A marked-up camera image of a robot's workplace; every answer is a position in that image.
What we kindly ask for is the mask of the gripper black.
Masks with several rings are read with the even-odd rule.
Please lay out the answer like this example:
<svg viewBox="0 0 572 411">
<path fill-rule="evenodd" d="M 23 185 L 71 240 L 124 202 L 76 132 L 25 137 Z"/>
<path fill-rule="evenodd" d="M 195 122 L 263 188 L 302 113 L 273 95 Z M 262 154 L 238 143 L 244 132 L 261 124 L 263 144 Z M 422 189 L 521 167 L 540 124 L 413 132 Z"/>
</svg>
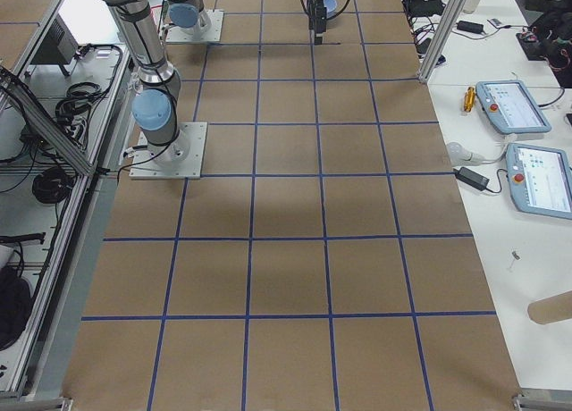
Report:
<svg viewBox="0 0 572 411">
<path fill-rule="evenodd" d="M 327 28 L 327 10 L 324 0 L 306 0 L 308 9 L 309 29 L 313 34 L 315 44 L 323 42 L 323 34 Z"/>
</svg>

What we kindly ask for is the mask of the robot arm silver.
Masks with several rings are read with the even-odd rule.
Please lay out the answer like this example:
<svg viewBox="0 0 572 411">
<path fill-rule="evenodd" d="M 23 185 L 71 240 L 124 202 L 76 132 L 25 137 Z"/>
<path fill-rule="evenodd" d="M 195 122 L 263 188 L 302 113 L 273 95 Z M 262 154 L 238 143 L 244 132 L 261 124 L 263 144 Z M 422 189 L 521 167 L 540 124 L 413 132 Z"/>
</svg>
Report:
<svg viewBox="0 0 572 411">
<path fill-rule="evenodd" d="M 141 93 L 131 113 L 147 139 L 150 159 L 158 164 L 177 163 L 189 150 L 181 135 L 176 108 L 180 74 L 168 60 L 148 0 L 101 0 L 117 26 L 138 66 Z M 203 0 L 166 0 L 175 27 L 202 34 L 211 28 Z"/>
<path fill-rule="evenodd" d="M 211 21 L 203 0 L 167 0 L 168 16 L 171 23 L 191 35 L 206 32 Z"/>
</svg>

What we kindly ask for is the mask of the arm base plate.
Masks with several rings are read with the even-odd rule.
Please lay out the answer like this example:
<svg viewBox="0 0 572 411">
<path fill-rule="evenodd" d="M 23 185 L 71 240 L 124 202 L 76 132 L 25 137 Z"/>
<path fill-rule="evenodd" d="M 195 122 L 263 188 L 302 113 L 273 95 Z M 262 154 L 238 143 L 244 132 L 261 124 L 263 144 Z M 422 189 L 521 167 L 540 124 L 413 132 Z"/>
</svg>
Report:
<svg viewBox="0 0 572 411">
<path fill-rule="evenodd" d="M 223 10 L 173 5 L 168 12 L 171 22 L 164 27 L 167 44 L 218 43 L 222 35 Z"/>
<path fill-rule="evenodd" d="M 157 158 L 162 148 L 151 145 L 137 151 L 130 177 L 134 180 L 166 180 L 201 177 L 206 146 L 206 122 L 181 122 L 178 138 Z"/>
</svg>

